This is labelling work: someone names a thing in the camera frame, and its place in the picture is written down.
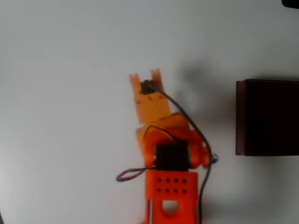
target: white table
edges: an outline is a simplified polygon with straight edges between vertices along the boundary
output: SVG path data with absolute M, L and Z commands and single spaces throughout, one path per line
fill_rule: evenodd
M 280 0 L 2 1 L 5 224 L 142 221 L 144 176 L 114 178 L 143 164 L 128 75 L 154 68 L 220 158 L 205 223 L 297 223 L 299 158 L 235 156 L 234 100 L 237 80 L 298 74 L 298 24 Z

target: dark brown box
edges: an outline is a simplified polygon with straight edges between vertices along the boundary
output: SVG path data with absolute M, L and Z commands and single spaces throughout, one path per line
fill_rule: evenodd
M 236 155 L 299 155 L 299 82 L 236 83 Z

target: orange 3d printed part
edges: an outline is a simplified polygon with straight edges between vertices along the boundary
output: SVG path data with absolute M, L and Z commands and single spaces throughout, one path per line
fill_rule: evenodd
M 126 170 L 117 180 L 131 180 L 146 172 L 144 224 L 201 223 L 201 208 L 199 213 L 197 209 L 200 197 L 198 174 L 189 169 L 199 165 L 209 169 L 214 157 L 194 122 L 163 92 L 160 70 L 152 70 L 151 76 L 151 80 L 144 82 L 140 82 L 138 74 L 130 76 L 137 116 L 143 125 L 137 129 L 136 135 L 145 168 Z M 171 113 L 168 100 L 176 104 L 180 112 Z M 128 172 L 137 171 L 136 175 L 122 177 Z M 177 202 L 175 212 L 165 212 L 163 201 Z

